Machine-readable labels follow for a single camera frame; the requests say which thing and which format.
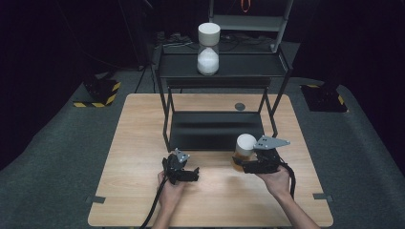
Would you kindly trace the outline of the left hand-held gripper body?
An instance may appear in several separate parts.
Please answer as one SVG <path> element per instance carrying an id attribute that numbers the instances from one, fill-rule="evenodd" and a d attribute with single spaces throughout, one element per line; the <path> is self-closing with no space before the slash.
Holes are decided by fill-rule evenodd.
<path id="1" fill-rule="evenodd" d="M 178 182 L 178 177 L 181 177 L 181 171 L 184 170 L 188 158 L 188 154 L 185 154 L 176 148 L 174 153 L 171 153 L 168 157 L 162 160 L 164 175 L 172 184 Z"/>

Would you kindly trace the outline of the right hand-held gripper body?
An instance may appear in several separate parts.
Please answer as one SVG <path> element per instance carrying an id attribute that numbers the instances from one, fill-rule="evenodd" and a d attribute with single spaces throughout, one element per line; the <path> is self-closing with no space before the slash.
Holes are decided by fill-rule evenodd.
<path id="1" fill-rule="evenodd" d="M 263 135 L 253 146 L 257 160 L 255 161 L 254 174 L 276 173 L 279 166 L 286 163 L 277 152 L 278 147 L 289 145 L 288 140 Z"/>

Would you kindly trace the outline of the black metal shelf rack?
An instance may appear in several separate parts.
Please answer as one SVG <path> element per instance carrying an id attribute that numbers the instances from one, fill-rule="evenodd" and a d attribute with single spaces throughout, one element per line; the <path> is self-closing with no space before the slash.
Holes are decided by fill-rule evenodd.
<path id="1" fill-rule="evenodd" d="M 163 138 L 169 151 L 232 151 L 241 134 L 262 136 L 262 108 L 267 109 L 272 135 L 277 136 L 274 120 L 292 64 L 283 51 L 223 52 L 219 69 L 203 75 L 197 69 L 195 52 L 166 52 L 157 47 L 153 53 L 152 73 L 160 91 L 164 112 Z M 256 111 L 180 111 L 173 103 L 174 89 L 260 89 L 262 98 Z"/>

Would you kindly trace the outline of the grey metal frame stand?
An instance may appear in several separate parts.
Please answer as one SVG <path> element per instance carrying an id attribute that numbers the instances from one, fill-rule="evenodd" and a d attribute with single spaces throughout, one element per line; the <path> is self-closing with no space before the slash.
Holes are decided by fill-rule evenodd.
<path id="1" fill-rule="evenodd" d="M 264 31 L 275 32 L 276 38 L 270 42 L 271 52 L 278 52 L 282 42 L 294 0 L 282 0 L 284 12 L 281 15 L 247 15 L 251 9 L 250 0 L 241 0 L 242 15 L 218 14 L 215 0 L 209 0 L 208 20 L 218 24 L 223 31 Z"/>

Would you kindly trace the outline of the person's right hand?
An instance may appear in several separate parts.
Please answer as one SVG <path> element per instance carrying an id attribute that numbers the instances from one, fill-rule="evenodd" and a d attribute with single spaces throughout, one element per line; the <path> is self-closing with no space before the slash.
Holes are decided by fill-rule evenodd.
<path id="1" fill-rule="evenodd" d="M 285 200 L 291 198 L 289 193 L 289 173 L 282 166 L 272 174 L 257 174 L 266 185 L 267 190 L 277 199 Z"/>

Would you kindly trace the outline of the person's left hand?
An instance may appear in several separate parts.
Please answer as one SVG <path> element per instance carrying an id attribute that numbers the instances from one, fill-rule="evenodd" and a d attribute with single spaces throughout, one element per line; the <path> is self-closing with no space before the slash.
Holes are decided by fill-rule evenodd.
<path id="1" fill-rule="evenodd" d="M 172 184 L 167 181 L 164 172 L 158 174 L 158 181 L 163 182 L 159 199 L 160 207 L 165 210 L 175 209 L 181 200 L 186 183 L 180 181 L 177 184 Z"/>

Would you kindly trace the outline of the tan jar with white lid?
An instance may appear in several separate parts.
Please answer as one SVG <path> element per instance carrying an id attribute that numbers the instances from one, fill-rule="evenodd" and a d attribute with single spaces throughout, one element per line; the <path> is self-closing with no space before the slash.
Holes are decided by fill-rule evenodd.
<path id="1" fill-rule="evenodd" d="M 231 164 L 236 171 L 241 172 L 243 167 L 237 164 L 235 160 L 250 160 L 254 153 L 253 146 L 256 144 L 256 142 L 256 138 L 250 134 L 241 134 L 237 137 L 235 151 L 231 159 Z"/>

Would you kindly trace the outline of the white sand hourglass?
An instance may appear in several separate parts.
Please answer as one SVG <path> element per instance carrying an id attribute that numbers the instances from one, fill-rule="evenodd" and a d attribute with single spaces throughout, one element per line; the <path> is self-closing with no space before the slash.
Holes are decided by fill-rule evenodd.
<path id="1" fill-rule="evenodd" d="M 212 75 L 219 69 L 219 50 L 221 28 L 215 23 L 202 23 L 198 26 L 199 52 L 197 69 L 203 75 Z"/>

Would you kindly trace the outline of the black yellow-striped stand base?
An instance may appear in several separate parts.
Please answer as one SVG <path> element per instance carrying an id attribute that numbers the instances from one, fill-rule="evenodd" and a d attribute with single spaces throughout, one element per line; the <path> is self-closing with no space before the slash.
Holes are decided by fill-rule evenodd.
<path id="1" fill-rule="evenodd" d="M 120 83 L 110 79 L 94 79 L 84 83 L 84 88 L 92 101 L 76 100 L 73 105 L 77 108 L 103 108 L 110 106 L 117 96 Z"/>
<path id="2" fill-rule="evenodd" d="M 301 85 L 300 88 L 312 112 L 345 113 L 348 110 L 337 90 L 327 91 L 319 85 Z"/>

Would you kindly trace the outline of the power strip with plugs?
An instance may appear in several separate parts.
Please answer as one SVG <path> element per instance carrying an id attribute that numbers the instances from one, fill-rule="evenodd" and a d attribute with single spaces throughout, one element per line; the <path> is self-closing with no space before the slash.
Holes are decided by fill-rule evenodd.
<path id="1" fill-rule="evenodd" d="M 164 48 L 177 48 L 193 44 L 193 41 L 187 35 L 182 36 L 178 32 L 166 35 L 163 31 L 156 34 L 156 42 Z"/>

